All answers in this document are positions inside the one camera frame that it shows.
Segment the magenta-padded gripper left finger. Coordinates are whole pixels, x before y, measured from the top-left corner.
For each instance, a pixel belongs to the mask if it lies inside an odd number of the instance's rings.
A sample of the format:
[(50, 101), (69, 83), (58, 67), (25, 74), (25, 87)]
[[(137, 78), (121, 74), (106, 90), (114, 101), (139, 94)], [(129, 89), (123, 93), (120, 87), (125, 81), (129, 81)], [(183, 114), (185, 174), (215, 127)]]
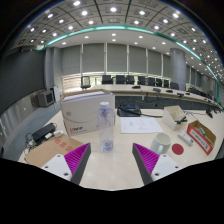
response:
[(42, 169), (79, 185), (91, 154), (91, 144), (84, 144), (66, 155), (56, 154)]

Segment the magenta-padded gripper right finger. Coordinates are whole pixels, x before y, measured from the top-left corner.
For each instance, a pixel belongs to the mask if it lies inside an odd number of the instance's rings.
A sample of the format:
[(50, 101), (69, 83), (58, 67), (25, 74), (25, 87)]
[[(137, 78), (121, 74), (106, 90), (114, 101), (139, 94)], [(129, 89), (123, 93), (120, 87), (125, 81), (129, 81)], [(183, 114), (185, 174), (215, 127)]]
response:
[(167, 154), (158, 155), (137, 143), (133, 144), (132, 153), (145, 185), (181, 170)]

